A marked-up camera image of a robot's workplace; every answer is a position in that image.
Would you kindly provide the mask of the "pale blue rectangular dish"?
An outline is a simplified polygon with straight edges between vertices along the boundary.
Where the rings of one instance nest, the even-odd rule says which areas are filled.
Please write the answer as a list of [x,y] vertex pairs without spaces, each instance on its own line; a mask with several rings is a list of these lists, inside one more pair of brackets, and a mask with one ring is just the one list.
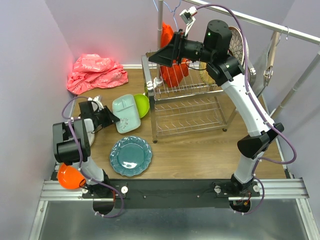
[[132,94],[115,99],[112,102],[112,113],[120,119],[115,123],[120,134],[131,132],[141,126],[138,108]]

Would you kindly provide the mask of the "woven bamboo tray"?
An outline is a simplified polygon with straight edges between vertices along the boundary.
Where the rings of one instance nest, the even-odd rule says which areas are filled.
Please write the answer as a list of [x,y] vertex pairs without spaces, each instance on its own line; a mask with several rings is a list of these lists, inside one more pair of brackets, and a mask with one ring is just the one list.
[[199,62],[199,75],[201,80],[206,85],[214,85],[216,82],[215,80],[210,77],[209,73],[207,72],[207,64],[205,62]]

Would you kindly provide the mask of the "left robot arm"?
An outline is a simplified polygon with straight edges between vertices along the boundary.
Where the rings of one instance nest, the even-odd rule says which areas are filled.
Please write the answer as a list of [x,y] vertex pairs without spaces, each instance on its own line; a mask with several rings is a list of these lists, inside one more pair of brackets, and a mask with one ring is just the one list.
[[52,126],[53,154],[60,163],[57,179],[60,185],[73,190],[82,188],[94,197],[115,195],[108,175],[91,156],[90,138],[99,130],[118,123],[116,117],[100,98],[87,98],[79,104],[80,115]]

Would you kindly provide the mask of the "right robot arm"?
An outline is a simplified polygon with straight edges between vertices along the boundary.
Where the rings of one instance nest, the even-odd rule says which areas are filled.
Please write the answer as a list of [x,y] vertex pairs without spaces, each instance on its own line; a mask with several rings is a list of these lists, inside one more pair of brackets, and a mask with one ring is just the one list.
[[232,100],[248,134],[237,142],[241,155],[235,173],[226,184],[219,183],[218,186],[230,194],[241,196],[253,181],[258,159],[284,131],[284,126],[275,123],[266,113],[245,79],[244,68],[228,53],[231,39],[232,32],[224,21],[211,20],[207,24],[203,42],[189,40],[179,30],[166,46],[156,51],[148,60],[166,67],[179,64],[182,59],[206,63],[209,76]]

